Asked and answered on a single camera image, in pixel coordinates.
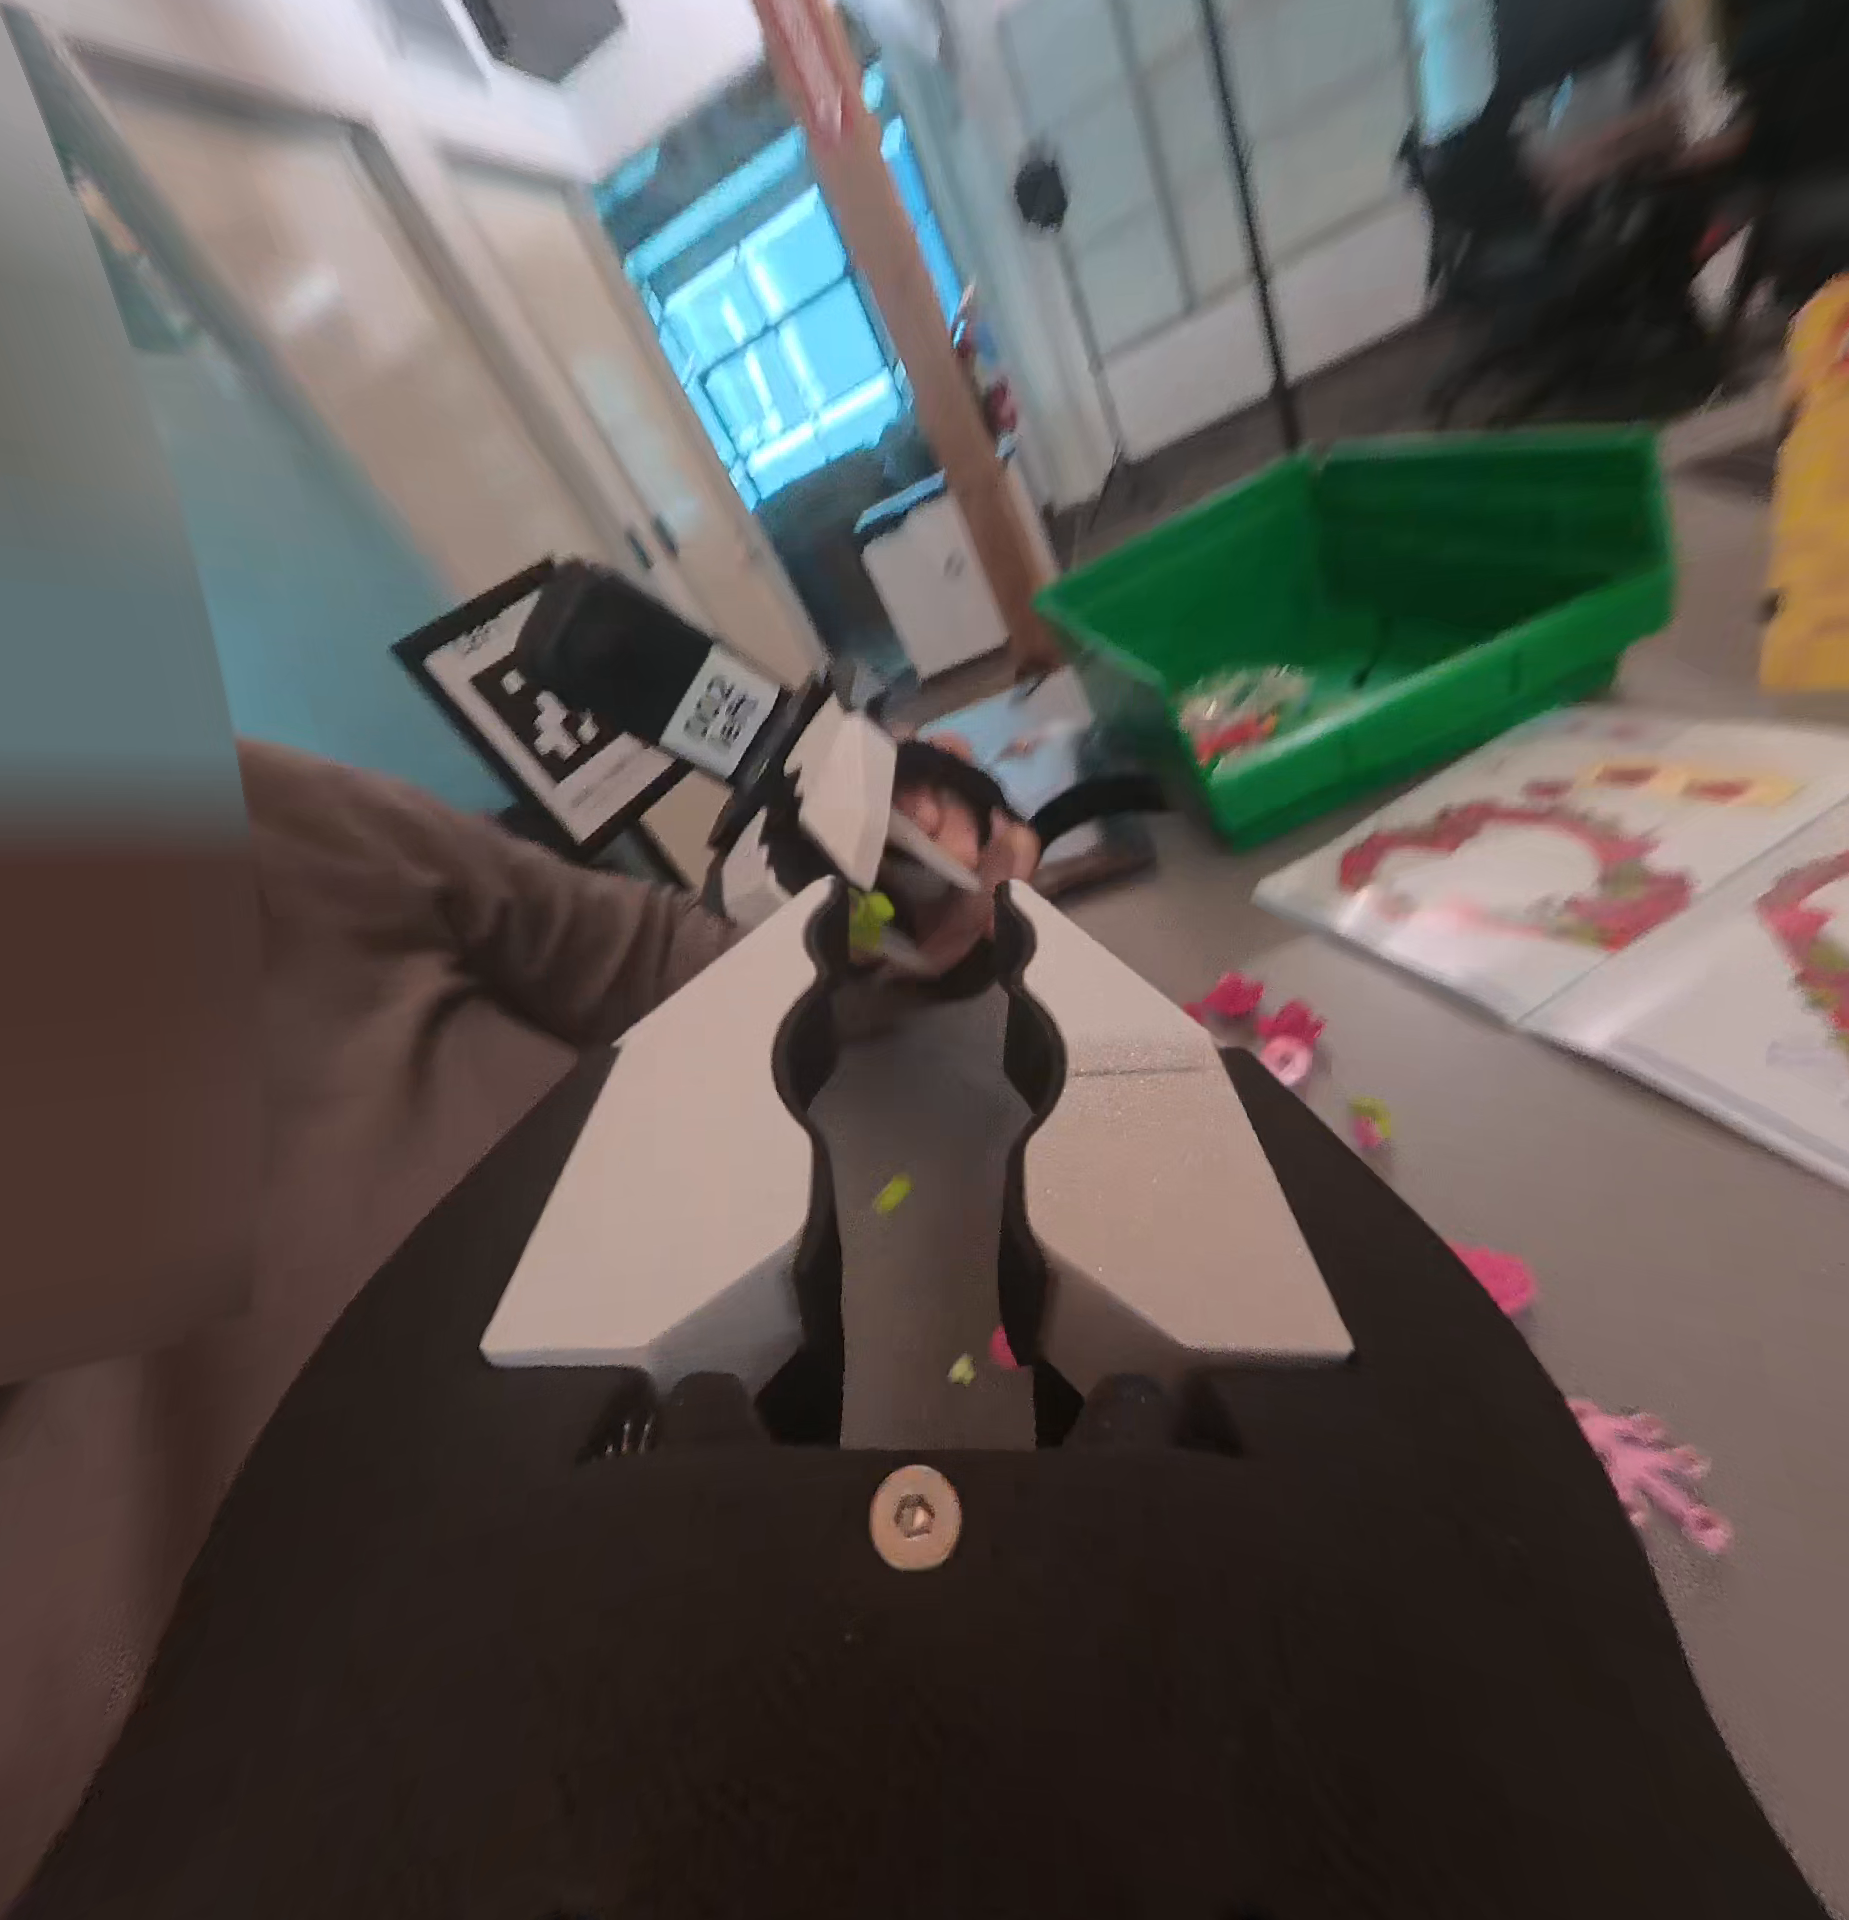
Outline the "lego instruction booklet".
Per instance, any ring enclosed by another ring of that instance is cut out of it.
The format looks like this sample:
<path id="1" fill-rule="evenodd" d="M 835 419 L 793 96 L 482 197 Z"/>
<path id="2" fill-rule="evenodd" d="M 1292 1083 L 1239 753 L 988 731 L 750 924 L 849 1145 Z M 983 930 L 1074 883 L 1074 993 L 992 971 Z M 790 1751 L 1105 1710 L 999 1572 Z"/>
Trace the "lego instruction booklet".
<path id="1" fill-rule="evenodd" d="M 1849 1191 L 1849 726 L 1564 707 L 1256 901 Z"/>

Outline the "white cabinet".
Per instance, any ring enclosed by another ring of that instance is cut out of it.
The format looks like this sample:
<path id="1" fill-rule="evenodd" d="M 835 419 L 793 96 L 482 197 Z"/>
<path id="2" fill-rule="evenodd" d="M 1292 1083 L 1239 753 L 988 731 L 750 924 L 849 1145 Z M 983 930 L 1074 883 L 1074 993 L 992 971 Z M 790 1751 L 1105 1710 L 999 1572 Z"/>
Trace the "white cabinet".
<path id="1" fill-rule="evenodd" d="M 1007 619 L 941 474 L 866 507 L 852 538 L 917 680 L 1007 650 Z"/>

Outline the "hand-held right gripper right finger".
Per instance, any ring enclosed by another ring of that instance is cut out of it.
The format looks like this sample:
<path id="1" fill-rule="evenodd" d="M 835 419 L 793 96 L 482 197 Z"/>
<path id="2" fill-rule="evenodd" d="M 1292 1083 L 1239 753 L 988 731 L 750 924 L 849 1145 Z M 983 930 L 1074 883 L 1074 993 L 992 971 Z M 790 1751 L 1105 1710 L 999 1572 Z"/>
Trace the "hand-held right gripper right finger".
<path id="1" fill-rule="evenodd" d="M 1167 1407 L 1234 1368 L 1339 1368 L 1353 1332 L 1209 1031 L 1029 883 L 994 903 L 1005 1077 L 997 1300 L 1057 1448 L 1122 1379 Z"/>

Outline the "person's left hand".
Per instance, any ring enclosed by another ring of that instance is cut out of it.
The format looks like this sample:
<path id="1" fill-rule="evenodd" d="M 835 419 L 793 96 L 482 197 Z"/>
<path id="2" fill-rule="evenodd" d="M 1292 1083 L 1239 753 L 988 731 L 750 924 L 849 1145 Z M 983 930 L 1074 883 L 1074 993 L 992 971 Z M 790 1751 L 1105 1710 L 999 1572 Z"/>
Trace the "person's left hand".
<path id="1" fill-rule="evenodd" d="M 975 960 L 997 926 L 997 896 L 1007 883 L 1030 882 L 1041 862 L 1036 829 L 1009 806 L 975 803 L 971 783 L 910 779 L 893 795 L 893 813 L 915 820 L 953 858 L 979 870 L 979 896 L 945 901 L 893 901 L 895 922 L 874 963 L 855 974 L 899 988 L 948 988 L 953 974 Z"/>

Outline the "green bin with lego pieces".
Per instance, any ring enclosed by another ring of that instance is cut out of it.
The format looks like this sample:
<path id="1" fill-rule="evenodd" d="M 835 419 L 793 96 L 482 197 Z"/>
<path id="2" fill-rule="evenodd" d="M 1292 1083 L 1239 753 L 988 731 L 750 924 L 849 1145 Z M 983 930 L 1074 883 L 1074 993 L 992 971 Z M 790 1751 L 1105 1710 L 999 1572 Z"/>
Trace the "green bin with lego pieces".
<path id="1" fill-rule="evenodd" d="M 1103 731 L 1251 850 L 1609 690 L 1675 591 L 1656 429 L 1549 424 L 1289 454 L 1036 605 Z"/>

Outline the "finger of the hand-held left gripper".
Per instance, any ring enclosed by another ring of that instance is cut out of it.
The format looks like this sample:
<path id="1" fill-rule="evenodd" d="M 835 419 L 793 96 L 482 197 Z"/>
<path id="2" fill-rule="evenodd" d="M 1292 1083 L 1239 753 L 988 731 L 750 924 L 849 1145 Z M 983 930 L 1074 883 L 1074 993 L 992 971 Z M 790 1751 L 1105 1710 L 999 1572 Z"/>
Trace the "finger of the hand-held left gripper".
<path id="1" fill-rule="evenodd" d="M 936 846 L 915 820 L 887 820 L 887 846 L 871 883 L 889 901 L 945 901 L 983 891 L 975 866 Z"/>
<path id="2" fill-rule="evenodd" d="M 818 709 L 788 753 L 805 837 L 855 889 L 874 889 L 889 846 L 899 740 L 857 709 Z"/>

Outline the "black light stand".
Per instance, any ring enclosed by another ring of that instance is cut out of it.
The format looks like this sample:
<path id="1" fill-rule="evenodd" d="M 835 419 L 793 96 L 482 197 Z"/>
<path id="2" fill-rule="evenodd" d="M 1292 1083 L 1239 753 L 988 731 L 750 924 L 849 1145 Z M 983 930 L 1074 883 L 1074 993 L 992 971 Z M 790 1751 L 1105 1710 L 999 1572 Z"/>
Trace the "black light stand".
<path id="1" fill-rule="evenodd" d="M 1231 75 L 1231 61 L 1226 53 L 1224 23 L 1219 20 L 1216 3 L 1197 3 L 1195 6 L 1199 15 L 1199 34 L 1204 43 L 1207 73 L 1216 96 L 1226 169 L 1231 177 L 1239 218 L 1243 224 L 1249 273 L 1256 292 L 1256 312 L 1263 334 L 1266 366 L 1271 373 L 1268 394 L 1272 404 L 1272 414 L 1284 451 L 1297 454 L 1304 447 L 1301 410 L 1287 361 L 1284 327 L 1274 302 L 1272 261 L 1268 253 L 1263 218 L 1256 196 L 1251 142 L 1243 125 L 1243 116 L 1239 114 L 1236 104 L 1236 87 Z"/>

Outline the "plain pink lego branch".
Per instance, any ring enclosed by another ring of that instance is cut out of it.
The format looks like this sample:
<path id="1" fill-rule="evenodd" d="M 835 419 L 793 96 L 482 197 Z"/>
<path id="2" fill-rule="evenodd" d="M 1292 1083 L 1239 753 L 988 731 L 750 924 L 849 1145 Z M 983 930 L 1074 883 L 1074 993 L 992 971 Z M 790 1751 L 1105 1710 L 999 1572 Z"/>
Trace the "plain pink lego branch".
<path id="1" fill-rule="evenodd" d="M 1706 1554 L 1733 1547 L 1733 1523 L 1705 1498 L 1712 1472 L 1705 1453 L 1677 1441 L 1650 1411 L 1604 1407 L 1584 1399 L 1569 1399 L 1566 1406 L 1634 1528 L 1660 1521 Z"/>

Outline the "magenta lego rose cluster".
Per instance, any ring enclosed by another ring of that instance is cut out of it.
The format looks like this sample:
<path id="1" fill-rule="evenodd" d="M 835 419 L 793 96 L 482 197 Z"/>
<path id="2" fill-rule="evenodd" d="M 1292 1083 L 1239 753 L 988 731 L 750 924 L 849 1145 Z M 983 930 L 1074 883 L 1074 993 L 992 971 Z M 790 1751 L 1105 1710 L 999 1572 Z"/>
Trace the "magenta lego rose cluster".
<path id="1" fill-rule="evenodd" d="M 1261 1048 L 1289 1042 L 1315 1053 L 1325 1036 L 1325 1018 L 1308 999 L 1292 995 L 1272 1001 L 1266 980 L 1242 971 L 1219 974 L 1203 995 L 1181 1007 L 1191 1018 L 1224 1031 L 1236 1029 Z"/>

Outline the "yellow lego box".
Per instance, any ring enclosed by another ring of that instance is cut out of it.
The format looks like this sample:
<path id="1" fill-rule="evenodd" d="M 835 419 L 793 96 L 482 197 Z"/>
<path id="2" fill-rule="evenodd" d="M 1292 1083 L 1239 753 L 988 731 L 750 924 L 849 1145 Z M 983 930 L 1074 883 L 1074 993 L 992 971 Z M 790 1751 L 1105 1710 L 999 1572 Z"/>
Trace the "yellow lego box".
<path id="1" fill-rule="evenodd" d="M 1761 686 L 1849 690 L 1849 273 L 1787 338 Z"/>

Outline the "wooden beam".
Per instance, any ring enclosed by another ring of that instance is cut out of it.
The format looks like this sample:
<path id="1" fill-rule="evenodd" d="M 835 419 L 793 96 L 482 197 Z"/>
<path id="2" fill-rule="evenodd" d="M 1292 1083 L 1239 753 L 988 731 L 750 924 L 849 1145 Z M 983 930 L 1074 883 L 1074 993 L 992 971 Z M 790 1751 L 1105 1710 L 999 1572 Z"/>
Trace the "wooden beam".
<path id="1" fill-rule="evenodd" d="M 846 251 L 910 373 L 915 414 L 953 494 L 1021 679 L 1063 664 L 1036 605 L 1050 579 L 1009 492 L 997 434 L 956 354 L 910 215 L 882 151 L 882 123 L 834 5 L 756 3 L 775 82 L 807 135 Z"/>

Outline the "pink lego heart plate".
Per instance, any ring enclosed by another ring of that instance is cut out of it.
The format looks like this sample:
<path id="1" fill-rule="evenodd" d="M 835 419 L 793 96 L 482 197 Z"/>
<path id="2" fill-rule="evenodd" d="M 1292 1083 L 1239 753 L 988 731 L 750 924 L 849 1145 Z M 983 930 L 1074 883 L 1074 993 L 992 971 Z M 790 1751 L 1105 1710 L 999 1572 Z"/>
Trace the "pink lego heart plate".
<path id="1" fill-rule="evenodd" d="M 1539 1279 L 1529 1260 L 1469 1240 L 1449 1240 L 1449 1251 L 1466 1266 L 1504 1316 L 1516 1320 L 1536 1309 Z"/>

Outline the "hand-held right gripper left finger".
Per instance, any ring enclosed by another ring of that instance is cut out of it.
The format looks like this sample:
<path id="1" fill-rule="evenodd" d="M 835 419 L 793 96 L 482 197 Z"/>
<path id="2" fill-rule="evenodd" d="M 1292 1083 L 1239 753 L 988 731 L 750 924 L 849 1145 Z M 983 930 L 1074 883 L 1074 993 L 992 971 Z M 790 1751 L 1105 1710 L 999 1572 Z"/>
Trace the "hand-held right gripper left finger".
<path id="1" fill-rule="evenodd" d="M 840 1443 L 843 1260 L 814 1103 L 837 1067 L 846 889 L 824 879 L 615 1046 L 482 1339 L 498 1368 L 737 1379 Z"/>

